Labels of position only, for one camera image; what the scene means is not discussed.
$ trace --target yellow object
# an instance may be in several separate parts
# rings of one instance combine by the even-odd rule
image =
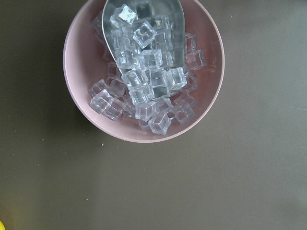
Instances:
[[[0,221],[0,230],[5,230],[4,225],[2,224],[1,221]]]

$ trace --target clear ice cube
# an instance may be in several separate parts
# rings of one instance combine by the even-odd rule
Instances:
[[[121,76],[129,90],[142,88],[147,82],[148,78],[144,70],[130,70]]]
[[[187,84],[183,87],[186,92],[191,92],[198,89],[197,78],[193,75],[186,78]]]
[[[103,115],[113,121],[116,121],[123,114],[124,106],[125,103],[121,102],[117,98],[114,98],[111,105],[103,111]]]
[[[95,83],[89,90],[88,93],[91,97],[95,97],[102,90],[108,90],[108,85],[104,79],[101,79],[99,82]]]
[[[143,50],[139,54],[139,63],[141,69],[159,68],[163,63],[161,50],[160,49]]]
[[[166,86],[166,71],[164,69],[149,69],[145,71],[149,78],[149,84],[155,88],[158,86]]]
[[[163,68],[174,66],[174,52],[163,51],[162,52],[162,66]]]
[[[156,110],[160,113],[168,112],[172,107],[172,102],[169,98],[163,98],[155,103]]]
[[[158,113],[149,120],[148,125],[153,133],[165,135],[171,123],[167,113]]]
[[[108,76],[115,77],[117,75],[117,65],[116,62],[110,61],[107,64],[106,73]]]
[[[97,113],[102,114],[113,102],[112,97],[107,90],[102,90],[90,102],[90,107]]]
[[[115,50],[115,57],[118,68],[132,69],[139,66],[137,50],[133,46],[121,46]]]
[[[126,4],[115,9],[110,21],[116,27],[132,26],[133,21],[137,18],[137,14]]]
[[[126,84],[123,82],[120,82],[117,79],[114,79],[111,81],[110,83],[110,87],[109,87],[109,93],[113,96],[113,97],[121,97],[124,95],[125,91],[126,91]]]
[[[158,86],[153,88],[154,98],[161,99],[165,97],[169,97],[169,88],[167,86]]]
[[[135,106],[135,118],[148,121],[156,112],[155,102],[149,101]]]
[[[172,26],[168,15],[159,14],[153,19],[153,27],[155,30],[171,30]]]
[[[197,101],[185,91],[180,92],[180,96],[174,100],[174,104],[178,104],[181,101],[185,101],[186,103],[188,103],[191,108],[193,108],[197,104]]]
[[[153,89],[150,85],[146,85],[140,89],[133,89],[129,92],[131,96],[132,103],[134,105],[148,102],[149,100],[154,98]]]
[[[161,49],[162,51],[172,50],[174,48],[172,42],[172,32],[169,30],[158,31],[152,46],[154,49]]]
[[[118,49],[121,46],[135,46],[132,34],[126,28],[112,30],[111,36],[114,49]]]
[[[170,90],[180,90],[187,84],[186,77],[183,73],[183,68],[170,69],[167,72],[167,85]]]
[[[131,97],[125,99],[123,116],[135,118],[135,105],[132,103]]]
[[[91,21],[91,25],[95,28],[95,30],[102,34],[102,11],[99,12],[99,14]]]
[[[186,45],[186,53],[195,51],[197,49],[196,46],[196,35],[186,33],[185,35],[185,45]]]
[[[202,50],[192,51],[186,54],[186,64],[189,69],[197,70],[207,65]]]
[[[150,129],[148,122],[146,122],[146,121],[139,120],[139,126],[140,126],[141,130],[143,130],[143,131]]]
[[[132,37],[144,49],[155,39],[156,35],[157,31],[152,28],[148,21],[145,21],[134,30]]]
[[[170,111],[174,115],[175,119],[181,124],[185,123],[195,115],[191,106],[184,100],[178,102],[178,104],[171,108]]]
[[[139,0],[136,5],[138,18],[151,18],[154,15],[153,4],[151,0]]]

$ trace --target bowl rim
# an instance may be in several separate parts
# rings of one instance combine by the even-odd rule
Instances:
[[[211,107],[213,106],[219,92],[220,92],[220,89],[221,89],[221,86],[222,86],[222,82],[223,82],[223,78],[224,78],[224,70],[225,70],[225,54],[224,54],[224,46],[223,46],[223,42],[222,42],[222,38],[221,38],[221,35],[220,35],[220,32],[212,18],[212,16],[209,14],[209,12],[206,10],[206,8],[198,1],[198,0],[193,0],[196,4],[198,4],[198,6],[205,12],[205,14],[208,16],[209,20],[211,21],[216,33],[217,33],[217,36],[218,36],[218,39],[219,39],[219,43],[220,43],[220,47],[221,47],[221,56],[222,56],[222,71],[221,71],[221,78],[220,78],[220,82],[219,82],[219,85],[218,85],[218,88],[216,90],[216,93],[211,101],[211,103],[209,104],[208,108],[206,109],[206,111],[195,121],[193,122],[193,124],[191,124],[190,126],[188,126],[187,128],[183,129],[182,131],[178,132],[178,133],[175,133],[171,136],[168,136],[168,137],[163,137],[161,136],[162,138],[159,138],[159,139],[151,139],[151,140],[138,140],[138,139],[132,139],[132,138],[127,138],[127,137],[123,137],[123,136],[120,136],[120,135],[117,135],[115,133],[112,133],[106,129],[104,129],[103,127],[101,127],[100,125],[98,125],[94,120],[92,120],[86,113],[85,111],[79,106],[79,104],[77,103],[73,93],[72,93],[72,90],[71,90],[71,87],[70,87],[70,84],[68,82],[68,78],[67,78],[67,72],[66,72],[66,51],[67,51],[67,43],[68,43],[68,39],[70,37],[70,34],[71,34],[71,31],[72,31],[72,28],[74,27],[77,19],[79,18],[80,14],[82,14],[82,12],[84,11],[85,8],[88,7],[88,5],[90,5],[94,0],[89,0],[87,1],[81,8],[80,10],[78,11],[78,13],[76,14],[76,16],[74,17],[74,19],[72,20],[71,22],[71,25],[67,31],[67,35],[66,35],[66,38],[65,38],[65,43],[64,43],[64,47],[63,47],[63,71],[64,71],[64,77],[65,77],[65,82],[66,82],[66,85],[67,85],[67,88],[69,90],[69,93],[74,101],[74,103],[76,104],[76,106],[78,107],[78,109],[81,111],[81,113],[93,124],[95,125],[98,129],[102,130],[103,132],[113,136],[113,137],[116,137],[118,139],[121,139],[121,140],[125,140],[125,141],[129,141],[129,142],[135,142],[135,143],[156,143],[156,142],[161,142],[161,141],[166,141],[166,140],[170,140],[170,139],[173,139],[175,137],[178,137],[180,136],[181,134],[189,131],[190,129],[192,129],[194,126],[196,126],[205,116],[206,114],[209,112],[209,110],[211,109]]]

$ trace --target ice cube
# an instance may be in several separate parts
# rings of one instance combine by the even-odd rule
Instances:
[[[155,102],[149,101],[135,106],[135,118],[148,121],[156,112]]]
[[[167,113],[158,113],[149,120],[148,125],[153,133],[165,135],[171,123]]]
[[[157,31],[152,28],[148,21],[145,21],[134,30],[132,37],[144,49],[155,39],[156,35]]]
[[[115,77],[117,75],[117,65],[116,62],[110,61],[107,64],[106,73],[108,76]]]
[[[114,98],[111,105],[103,111],[103,115],[116,121],[123,113],[125,103],[121,102],[119,99]]]
[[[196,46],[196,35],[186,33],[185,35],[185,45],[186,45],[186,53],[195,51],[197,49]]]
[[[137,14],[126,4],[115,9],[110,21],[116,27],[132,26],[133,21],[137,18]]]
[[[142,88],[147,82],[148,78],[144,70],[130,70],[121,76],[129,90]]]
[[[123,117],[135,118],[135,105],[132,103],[131,97],[125,99]]]
[[[174,52],[163,51],[162,52],[162,66],[163,68],[174,66]]]
[[[183,73],[183,68],[170,69],[167,72],[167,85],[170,90],[180,90],[187,84],[186,77]]]
[[[173,105],[169,98],[163,98],[155,103],[155,107],[158,112],[165,113],[168,112]]]
[[[169,30],[158,31],[152,46],[154,49],[161,49],[162,51],[172,50],[174,48],[172,33]]]
[[[197,70],[207,65],[202,50],[192,51],[186,54],[186,64],[189,69]]]
[[[102,11],[99,12],[99,14],[91,21],[91,25],[95,28],[95,30],[102,34]]]
[[[121,46],[136,46],[132,39],[132,33],[126,28],[112,30],[111,37],[114,49],[118,49]]]
[[[153,4],[151,0],[138,0],[136,5],[138,18],[151,18],[154,15]]]
[[[133,89],[129,92],[131,96],[132,103],[134,105],[148,102],[149,100],[154,98],[153,89],[150,85],[143,86],[140,89]]]
[[[191,106],[184,100],[178,102],[178,104],[171,108],[170,111],[174,115],[175,119],[181,124],[185,123],[195,115]]]
[[[171,30],[171,23],[168,15],[159,14],[153,19],[153,27],[155,30]]]
[[[179,104],[181,101],[185,101],[186,103],[188,103],[191,108],[193,108],[197,104],[197,101],[185,91],[180,92],[180,96],[174,100],[174,104]]]
[[[198,84],[197,84],[197,78],[196,77],[191,75],[191,76],[187,77],[186,79],[187,79],[187,84],[185,85],[185,87],[183,87],[183,89],[186,92],[191,92],[191,91],[194,91],[194,90],[198,89]]]
[[[154,93],[154,98],[155,99],[161,99],[161,98],[165,98],[165,97],[169,97],[170,93],[169,93],[169,88],[168,86],[158,86],[153,88],[153,93]]]
[[[137,50],[133,46],[121,46],[115,50],[118,68],[132,69],[139,66]]]
[[[164,69],[149,69],[145,71],[149,84],[155,88],[158,86],[166,86],[166,71]]]
[[[160,49],[143,50],[139,54],[141,69],[156,69],[162,65],[162,53]]]
[[[95,83],[89,90],[88,93],[91,95],[91,97],[95,97],[97,94],[99,94],[102,90],[106,89],[108,90],[108,85],[106,84],[104,79],[101,79],[99,82]]]
[[[109,93],[113,96],[113,97],[121,97],[124,95],[125,91],[126,91],[126,84],[123,82],[120,82],[118,79],[114,79],[111,81],[110,83],[110,87],[109,87]]]
[[[148,122],[146,122],[146,121],[139,120],[139,126],[140,126],[141,130],[143,130],[143,131],[150,129]]]
[[[101,114],[112,104],[113,100],[114,97],[112,97],[107,90],[103,89],[91,100],[90,107]]]

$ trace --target pink bowl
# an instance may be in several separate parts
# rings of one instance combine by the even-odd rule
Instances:
[[[87,90],[106,76],[107,61],[102,59],[104,47],[94,36],[90,21],[103,9],[105,0],[90,0],[74,18],[65,41],[63,67],[67,87],[74,102],[100,130],[122,140],[152,143],[177,137],[195,126],[210,110],[221,88],[224,75],[224,49],[218,29],[207,10],[197,0],[181,0],[186,32],[197,35],[198,49],[204,50],[207,67],[196,71],[198,89],[191,95],[198,104],[189,121],[172,124],[166,135],[142,131],[138,121],[120,118],[113,122],[90,108]]]

